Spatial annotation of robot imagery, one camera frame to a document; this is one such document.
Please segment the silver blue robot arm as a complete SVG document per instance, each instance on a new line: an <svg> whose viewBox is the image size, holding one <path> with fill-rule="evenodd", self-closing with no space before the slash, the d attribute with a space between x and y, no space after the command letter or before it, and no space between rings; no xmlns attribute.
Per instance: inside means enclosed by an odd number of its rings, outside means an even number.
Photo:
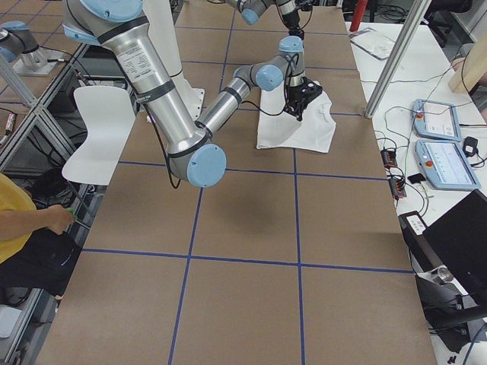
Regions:
<svg viewBox="0 0 487 365"><path fill-rule="evenodd" d="M255 24L270 7L275 6L283 25L288 29L288 35L304 39L304 30L299 24L300 16L295 1L224 0L224 3L236 9L249 25Z"/></svg>
<svg viewBox="0 0 487 365"><path fill-rule="evenodd" d="M169 172L193 186L207 188L223 177L227 158L212 143L213 134L232 116L251 90L284 87L284 112L297 121L310 99L304 67L304 31L293 1L232 1L248 24L275 5L289 35L268 62L240 67L231 82L198 119L191 117L174 82L149 38L150 22L141 1L65 1L65 35L80 43L99 44L118 60L137 101L167 140Z"/></svg>

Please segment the person's hand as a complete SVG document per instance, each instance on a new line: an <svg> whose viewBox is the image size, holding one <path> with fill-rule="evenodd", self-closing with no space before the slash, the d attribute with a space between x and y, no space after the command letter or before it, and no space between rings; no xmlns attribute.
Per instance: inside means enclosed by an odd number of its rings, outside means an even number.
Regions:
<svg viewBox="0 0 487 365"><path fill-rule="evenodd" d="M46 209L47 211L47 225L52 232L60 235L65 228L75 221L73 213L61 205L53 205Z"/></svg>

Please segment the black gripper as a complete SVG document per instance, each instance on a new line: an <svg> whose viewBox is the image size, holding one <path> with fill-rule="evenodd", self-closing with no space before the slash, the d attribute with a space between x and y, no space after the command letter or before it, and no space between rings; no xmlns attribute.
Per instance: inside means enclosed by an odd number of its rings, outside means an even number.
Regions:
<svg viewBox="0 0 487 365"><path fill-rule="evenodd" d="M301 98L301 85L296 87L285 86L284 94L284 111L291 116L296 116L297 121L301 122L303 119L303 111L307 107L307 104Z"/></svg>
<svg viewBox="0 0 487 365"><path fill-rule="evenodd" d="M295 3L281 4L280 16L282 18L282 23L288 29L289 35L300 37L304 40L304 30L300 27L300 16Z"/></svg>

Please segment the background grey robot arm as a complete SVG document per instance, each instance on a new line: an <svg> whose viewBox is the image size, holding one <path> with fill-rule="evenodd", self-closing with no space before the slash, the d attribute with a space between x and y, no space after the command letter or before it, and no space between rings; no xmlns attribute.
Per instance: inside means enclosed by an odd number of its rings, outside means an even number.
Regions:
<svg viewBox="0 0 487 365"><path fill-rule="evenodd" d="M23 76L48 75L66 61L64 52L42 48L23 21L1 24L1 55Z"/></svg>

